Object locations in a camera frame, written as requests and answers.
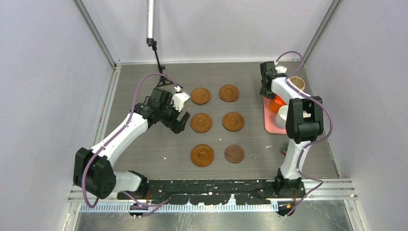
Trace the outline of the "brown wooden coaster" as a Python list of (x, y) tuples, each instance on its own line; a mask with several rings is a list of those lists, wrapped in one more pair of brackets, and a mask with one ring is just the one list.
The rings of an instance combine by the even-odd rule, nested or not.
[(231, 132), (239, 131), (245, 125), (244, 118), (237, 112), (226, 113), (222, 118), (223, 127)]
[(223, 101), (233, 102), (239, 97), (239, 90), (234, 85), (224, 85), (219, 90), (219, 96)]
[(199, 144), (191, 150), (191, 161), (198, 167), (209, 166), (214, 160), (214, 151), (207, 144)]
[(211, 93), (207, 88), (195, 88), (191, 92), (191, 100), (193, 103), (198, 105), (206, 104), (211, 99)]
[(209, 131), (212, 124), (212, 118), (206, 113), (197, 113), (191, 118), (191, 128), (198, 133)]

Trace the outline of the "pink plastic tray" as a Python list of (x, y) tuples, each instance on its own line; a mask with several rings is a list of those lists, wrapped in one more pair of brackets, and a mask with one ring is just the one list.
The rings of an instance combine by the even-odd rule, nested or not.
[(273, 113), (270, 110), (269, 108), (270, 102), (271, 102), (271, 99), (268, 99), (266, 97), (263, 98), (265, 129), (267, 132), (272, 133), (272, 134), (286, 134), (286, 129), (279, 128), (275, 125), (276, 113)]

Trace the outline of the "dark walnut wooden coaster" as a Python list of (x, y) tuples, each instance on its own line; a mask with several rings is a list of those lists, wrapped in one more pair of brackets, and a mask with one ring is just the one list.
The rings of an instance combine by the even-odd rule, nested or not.
[(224, 156), (230, 163), (237, 164), (244, 159), (244, 150), (238, 145), (230, 145), (225, 149)]

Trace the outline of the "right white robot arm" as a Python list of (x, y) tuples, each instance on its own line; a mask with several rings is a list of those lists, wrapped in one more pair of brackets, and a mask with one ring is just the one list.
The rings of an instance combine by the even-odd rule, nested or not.
[(323, 110), (319, 96), (310, 96), (294, 85), (283, 66), (273, 61), (260, 64), (260, 95), (275, 99), (279, 96), (287, 105), (285, 129), (289, 146), (272, 188), (280, 197), (288, 197), (301, 188), (301, 170), (310, 145), (323, 133)]

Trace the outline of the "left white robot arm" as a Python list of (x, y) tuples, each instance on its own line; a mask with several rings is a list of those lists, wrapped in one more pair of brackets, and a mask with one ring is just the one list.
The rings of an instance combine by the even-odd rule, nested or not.
[(99, 199), (121, 191), (129, 192), (136, 199), (144, 198), (148, 191), (146, 177), (131, 170), (115, 172), (113, 166), (138, 136), (158, 122), (175, 134), (182, 132), (190, 113), (186, 112), (181, 120), (178, 116), (189, 99), (186, 92), (171, 93), (154, 88), (106, 138), (89, 149), (80, 148), (76, 152), (73, 183)]

